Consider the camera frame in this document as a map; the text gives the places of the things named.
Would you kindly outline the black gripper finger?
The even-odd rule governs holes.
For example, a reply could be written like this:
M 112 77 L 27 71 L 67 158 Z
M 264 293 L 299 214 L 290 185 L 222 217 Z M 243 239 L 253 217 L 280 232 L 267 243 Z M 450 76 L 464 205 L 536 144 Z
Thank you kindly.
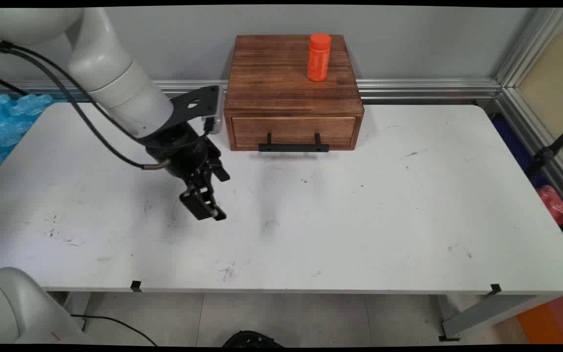
M 226 213 L 217 205 L 212 184 L 208 181 L 202 184 L 187 183 L 185 192 L 179 195 L 180 202 L 197 220 L 213 218 L 216 221 L 225 220 Z
M 230 180 L 230 175 L 225 170 L 220 160 L 221 152 L 219 150 L 209 150 L 207 155 L 207 165 L 210 171 L 217 177 L 220 182 Z

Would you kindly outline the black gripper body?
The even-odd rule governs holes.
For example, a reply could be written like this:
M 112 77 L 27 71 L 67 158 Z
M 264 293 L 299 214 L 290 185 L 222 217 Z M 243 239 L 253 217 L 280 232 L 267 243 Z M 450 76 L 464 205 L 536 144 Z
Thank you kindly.
M 139 143 L 157 162 L 169 160 L 166 171 L 185 184 L 202 184 L 204 176 L 213 175 L 207 165 L 207 155 L 209 150 L 219 149 L 206 134 L 197 134 L 189 123 L 154 132 L 139 138 Z

